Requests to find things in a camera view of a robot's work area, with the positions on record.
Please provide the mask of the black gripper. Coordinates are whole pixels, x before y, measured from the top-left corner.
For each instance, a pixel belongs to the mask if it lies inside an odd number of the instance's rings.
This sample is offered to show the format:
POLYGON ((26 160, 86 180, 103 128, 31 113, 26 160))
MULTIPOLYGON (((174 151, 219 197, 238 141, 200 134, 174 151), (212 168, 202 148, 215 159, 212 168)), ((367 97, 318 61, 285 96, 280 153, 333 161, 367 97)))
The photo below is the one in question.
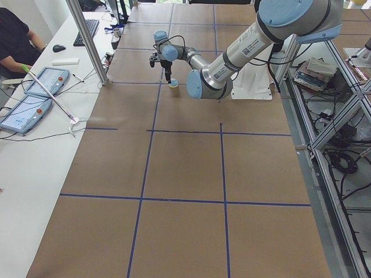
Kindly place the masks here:
POLYGON ((161 60, 161 67, 165 70, 165 79, 166 83, 170 84, 171 83, 171 67, 172 67, 172 62, 167 61, 167 60, 161 60))

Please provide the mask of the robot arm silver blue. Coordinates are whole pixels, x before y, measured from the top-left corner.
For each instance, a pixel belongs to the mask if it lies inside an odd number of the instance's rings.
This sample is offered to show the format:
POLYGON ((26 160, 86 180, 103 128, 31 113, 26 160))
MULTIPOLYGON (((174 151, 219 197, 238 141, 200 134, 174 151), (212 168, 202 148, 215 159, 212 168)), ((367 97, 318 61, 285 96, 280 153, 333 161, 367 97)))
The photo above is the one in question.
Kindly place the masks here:
POLYGON ((169 87, 177 87, 171 77, 172 62, 184 60, 192 68, 187 76, 187 92, 193 98, 219 100, 233 88, 232 75, 273 43, 295 34, 297 42, 316 43, 340 34, 342 1, 261 1, 255 22, 212 63, 208 64, 193 47, 171 43, 164 30, 154 32, 150 66, 160 63, 169 87))

